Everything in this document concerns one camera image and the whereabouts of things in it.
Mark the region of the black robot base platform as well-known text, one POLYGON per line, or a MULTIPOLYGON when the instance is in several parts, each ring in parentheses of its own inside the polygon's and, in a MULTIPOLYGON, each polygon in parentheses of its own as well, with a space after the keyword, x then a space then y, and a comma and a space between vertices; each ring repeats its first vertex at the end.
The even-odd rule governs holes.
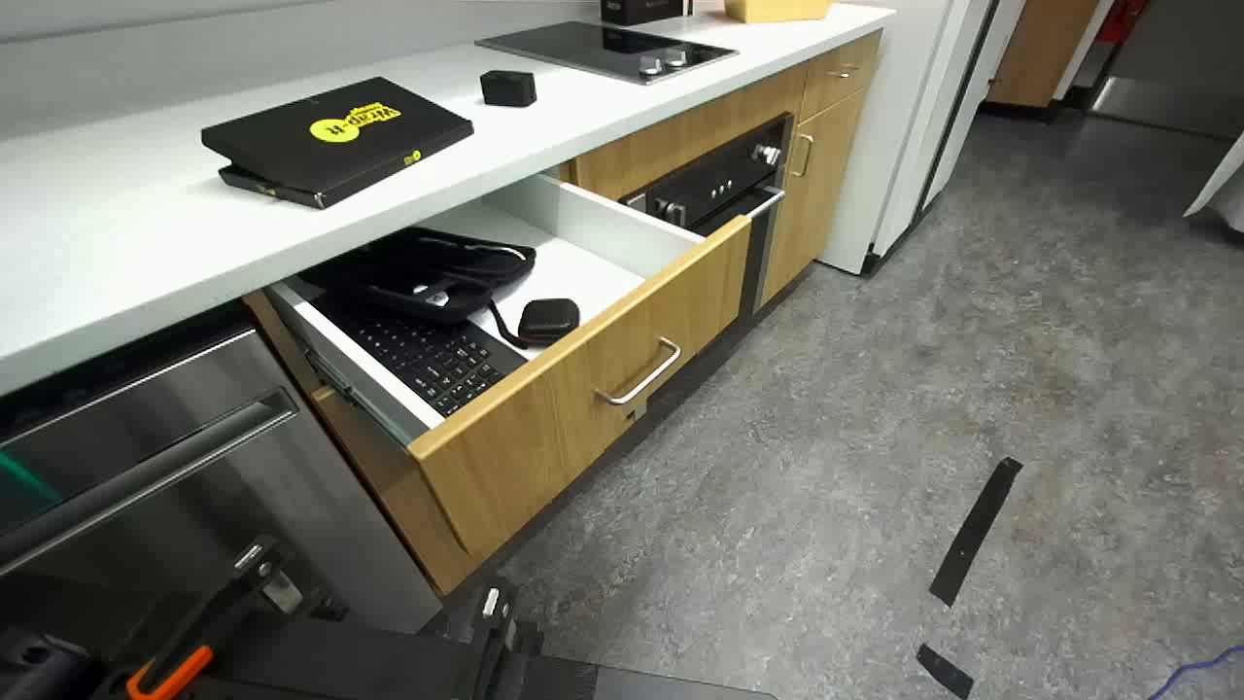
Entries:
MULTIPOLYGON (((16 579, 0 596, 5 700, 123 700, 189 615, 188 596, 122 596, 16 579)), ((249 609, 181 700, 775 700, 502 644, 249 609)))

